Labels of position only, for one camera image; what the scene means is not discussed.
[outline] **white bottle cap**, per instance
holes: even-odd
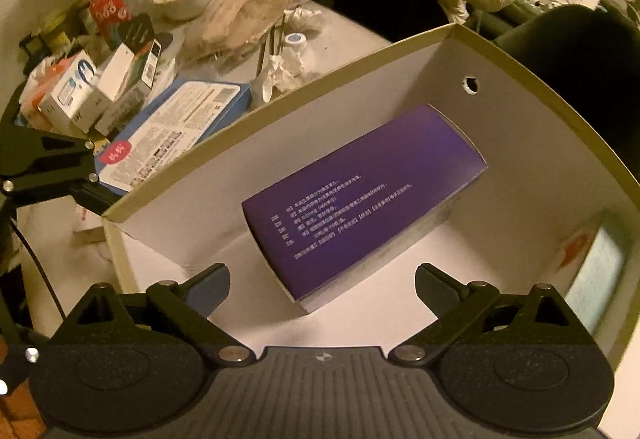
[[[296,51],[302,51],[306,47],[306,36],[302,33],[291,33],[285,36],[284,45]]]

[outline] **metal screw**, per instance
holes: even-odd
[[[424,349],[418,345],[400,345],[394,349],[394,354],[402,361],[420,361],[426,355]]]
[[[249,359],[251,353],[249,349],[246,347],[241,347],[240,345],[227,345],[219,350],[218,356],[223,361],[228,361],[230,363],[240,363],[241,361],[246,361]]]
[[[38,358],[40,357],[40,352],[35,347],[29,347],[24,352],[24,357],[27,358],[27,361],[29,361],[29,363],[35,363],[36,361],[38,361]]]

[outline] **purple box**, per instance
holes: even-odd
[[[311,312],[439,225],[486,168],[453,123],[418,106],[247,199],[242,209],[280,283]]]

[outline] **white table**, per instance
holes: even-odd
[[[312,3],[308,7],[321,8],[326,19],[324,30],[309,38],[309,47],[316,54],[318,73],[330,72],[388,45],[385,39],[327,8]],[[257,61],[258,53],[255,51],[223,79],[250,82],[255,77]],[[72,234],[74,218],[75,202],[71,197],[31,206],[28,216],[26,213],[18,216],[18,224],[41,261],[66,313],[92,284],[118,284],[106,244],[81,245]],[[156,257],[142,260],[149,260],[149,269],[158,272],[157,278],[150,278],[146,285],[144,282],[140,284],[142,289],[156,280],[172,277],[170,271],[162,269],[162,261],[157,261]],[[60,325],[60,316],[25,250],[22,250],[21,261],[34,328],[50,336]]]

